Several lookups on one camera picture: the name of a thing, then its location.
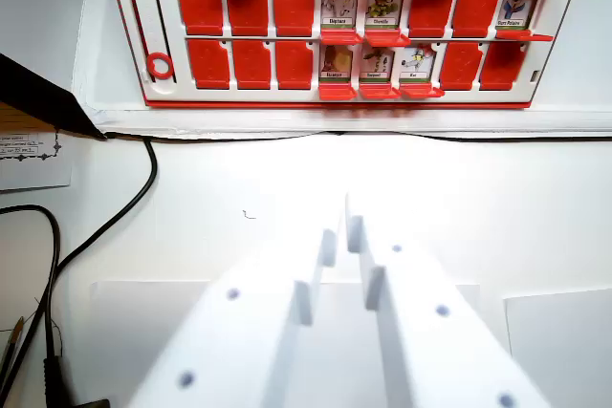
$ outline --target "character card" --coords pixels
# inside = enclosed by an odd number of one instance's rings
[[[357,0],[321,0],[322,28],[354,28],[356,16]]]
[[[529,28],[537,0],[503,0],[497,17],[499,30],[521,30]]]
[[[363,45],[360,67],[361,83],[386,83],[391,81],[393,51],[388,48],[372,48]]]
[[[322,45],[319,58],[319,81],[345,83],[351,81],[353,53],[343,45]]]
[[[404,48],[400,83],[429,83],[436,52],[428,43],[413,44]]]

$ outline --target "name label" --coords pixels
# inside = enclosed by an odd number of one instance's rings
[[[497,26],[525,26],[524,19],[500,19]]]

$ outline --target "white paper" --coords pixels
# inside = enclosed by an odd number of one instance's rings
[[[0,103],[0,190],[69,185],[68,138]]]
[[[513,358],[556,408],[607,408],[612,290],[506,300]]]

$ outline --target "cartoon character picture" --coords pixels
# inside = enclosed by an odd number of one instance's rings
[[[429,82],[435,57],[436,52],[429,44],[404,48],[400,81],[409,83]]]
[[[357,13],[357,0],[322,0],[321,27],[352,28]]]
[[[387,16],[399,8],[398,3],[394,2],[394,0],[372,0],[372,3],[367,8],[367,14],[372,18]]]
[[[498,29],[526,29],[534,11],[535,0],[503,0]]]
[[[388,48],[363,46],[363,57],[360,68],[360,81],[385,83],[391,79],[393,51]]]
[[[525,10],[525,0],[506,0],[504,2],[504,19],[512,19],[513,14]]]
[[[400,24],[402,0],[368,0],[367,29],[395,29]]]
[[[350,81],[353,54],[340,45],[326,45],[321,50],[320,80]]]

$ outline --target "black cable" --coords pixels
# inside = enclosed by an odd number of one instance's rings
[[[57,264],[59,263],[59,225],[57,224],[57,219],[55,215],[46,207],[38,204],[22,204],[22,205],[12,205],[10,207],[5,207],[0,209],[0,215],[2,214],[10,214],[12,212],[23,212],[26,210],[33,210],[36,212],[40,212],[49,221],[51,225],[51,231],[53,233],[54,238],[54,253],[51,259],[51,268],[49,269],[49,281],[47,282],[48,286],[52,286],[55,281],[55,272],[57,271]],[[51,295],[47,295],[47,301],[44,303],[45,309],[45,338],[47,341],[47,358],[55,356],[55,346],[54,346],[54,329],[51,319]]]
[[[132,209],[132,207],[134,207],[138,203],[138,201],[142,199],[142,197],[146,194],[149,188],[151,188],[151,185],[153,185],[153,182],[155,181],[155,178],[157,177],[157,158],[155,157],[155,152],[153,151],[153,147],[151,146],[151,141],[149,139],[144,139],[144,146],[146,147],[146,151],[149,155],[149,159],[151,160],[151,173],[149,174],[149,178],[147,179],[146,183],[141,188],[141,191],[139,191],[138,194],[132,199],[132,201],[130,201],[122,210],[120,210],[117,214],[115,214],[114,217],[112,217],[108,222],[102,225],[98,229],[98,231],[92,234],[83,244],[81,244],[79,247],[73,250],[70,253],[70,255],[68,255],[66,258],[64,258],[64,260],[62,260],[62,262],[57,266],[57,270],[55,273],[55,280],[57,280],[61,272],[68,266],[68,264],[70,264],[70,262],[75,260],[75,258],[77,258],[77,256],[83,250],[85,250],[87,247],[93,244],[97,238],[99,238],[102,234],[104,234],[106,230],[108,230],[108,228],[113,226],[125,214],[127,214]],[[23,344],[21,345],[21,348],[19,349],[19,353],[17,354],[17,357],[14,363],[12,364],[11,372],[7,376],[7,379],[5,380],[5,384],[2,387],[2,391],[0,392],[0,407],[3,407],[4,404],[6,403],[7,398],[9,397],[9,392],[11,391],[12,384],[14,383],[15,378],[17,377],[17,374],[19,373],[19,368],[21,367],[21,364],[23,363],[26,353],[28,352],[28,349],[30,348],[30,345],[32,344],[33,337],[36,333],[36,328],[38,327],[38,324],[40,323],[40,317],[44,313],[44,307],[42,305],[47,302],[47,295],[49,294],[49,289],[50,289],[50,286],[48,284],[41,297],[40,305],[38,306],[38,309],[36,310],[36,313],[32,319],[32,324],[30,325],[30,328],[28,329],[28,333],[26,334],[26,337],[23,340]]]

